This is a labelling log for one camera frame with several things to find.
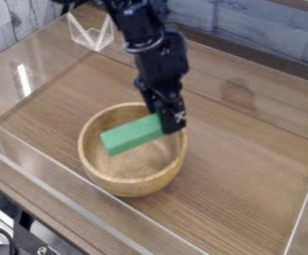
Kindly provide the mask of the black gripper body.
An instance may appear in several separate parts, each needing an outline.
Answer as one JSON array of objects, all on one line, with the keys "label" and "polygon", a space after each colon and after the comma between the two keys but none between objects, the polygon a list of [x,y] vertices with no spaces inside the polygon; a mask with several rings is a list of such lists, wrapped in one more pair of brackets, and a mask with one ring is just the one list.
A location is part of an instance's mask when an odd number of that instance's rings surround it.
[{"label": "black gripper body", "polygon": [[176,100],[181,79],[189,71],[186,44],[177,31],[141,31],[134,35],[138,77],[134,81],[146,100]]}]

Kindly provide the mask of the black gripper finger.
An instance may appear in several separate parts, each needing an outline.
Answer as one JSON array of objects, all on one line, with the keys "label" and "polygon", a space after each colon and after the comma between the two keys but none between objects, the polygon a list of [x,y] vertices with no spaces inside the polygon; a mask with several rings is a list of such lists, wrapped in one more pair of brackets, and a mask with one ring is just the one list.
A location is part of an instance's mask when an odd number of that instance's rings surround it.
[{"label": "black gripper finger", "polygon": [[158,104],[157,104],[158,100],[157,100],[156,93],[149,89],[141,90],[141,93],[142,93],[142,97],[144,97],[144,100],[145,100],[145,103],[148,105],[150,113],[156,114],[157,109],[158,109]]},{"label": "black gripper finger", "polygon": [[172,101],[158,100],[156,104],[161,129],[165,134],[172,134],[186,126],[186,111],[182,97]]}]

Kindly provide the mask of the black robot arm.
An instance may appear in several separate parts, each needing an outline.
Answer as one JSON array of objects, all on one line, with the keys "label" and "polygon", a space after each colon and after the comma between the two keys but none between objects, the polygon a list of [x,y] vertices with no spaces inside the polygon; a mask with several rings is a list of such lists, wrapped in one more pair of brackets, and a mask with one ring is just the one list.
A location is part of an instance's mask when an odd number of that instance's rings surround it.
[{"label": "black robot arm", "polygon": [[181,79],[189,71],[182,34],[165,22],[166,0],[89,0],[103,4],[123,34],[125,50],[134,55],[138,77],[134,81],[148,108],[158,115],[162,132],[186,126]]}]

